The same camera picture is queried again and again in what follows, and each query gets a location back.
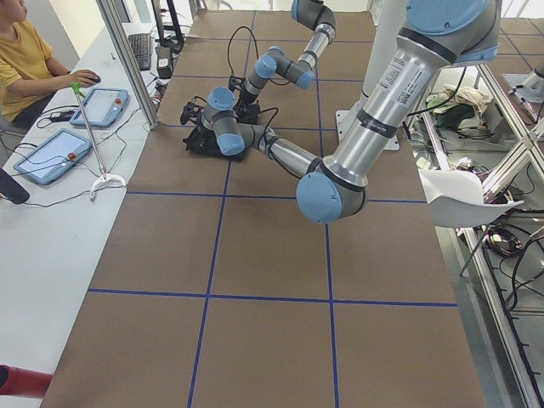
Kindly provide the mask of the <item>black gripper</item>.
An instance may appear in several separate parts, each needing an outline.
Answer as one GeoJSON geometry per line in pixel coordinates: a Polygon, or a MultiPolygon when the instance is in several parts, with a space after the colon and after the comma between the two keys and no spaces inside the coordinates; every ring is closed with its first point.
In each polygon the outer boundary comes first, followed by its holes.
{"type": "Polygon", "coordinates": [[[236,108],[238,111],[259,111],[258,95],[241,89],[236,108]]]}
{"type": "Polygon", "coordinates": [[[196,145],[198,147],[217,147],[217,138],[213,130],[207,129],[203,126],[197,126],[196,132],[196,145]]]}

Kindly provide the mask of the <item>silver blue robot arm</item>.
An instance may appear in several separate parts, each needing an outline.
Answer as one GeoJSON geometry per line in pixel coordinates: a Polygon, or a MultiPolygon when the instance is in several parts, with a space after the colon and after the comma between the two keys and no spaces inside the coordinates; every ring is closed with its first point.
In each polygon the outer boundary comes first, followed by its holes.
{"type": "Polygon", "coordinates": [[[254,67],[238,84],[239,99],[235,109],[256,111],[258,97],[266,85],[275,78],[282,78],[301,89],[307,89],[315,78],[315,67],[326,47],[337,36],[334,13],[322,1],[294,1],[291,16],[312,31],[305,48],[293,57],[280,45],[269,47],[257,57],[254,67]]]}
{"type": "Polygon", "coordinates": [[[366,203],[366,175],[436,73],[450,65],[476,65],[496,57],[502,5],[498,1],[403,1],[399,23],[381,20],[378,30],[393,44],[369,95],[348,114],[348,128],[336,150],[315,156],[270,127],[240,122],[237,105],[253,103],[269,80],[280,76],[307,88],[325,48],[337,33],[334,13],[322,1],[296,1],[292,18],[313,36],[297,60],[270,48],[242,80],[239,93],[214,88],[198,113],[196,126],[210,133],[223,156],[248,148],[261,151],[298,178],[300,212],[329,224],[359,212],[366,203]]]}

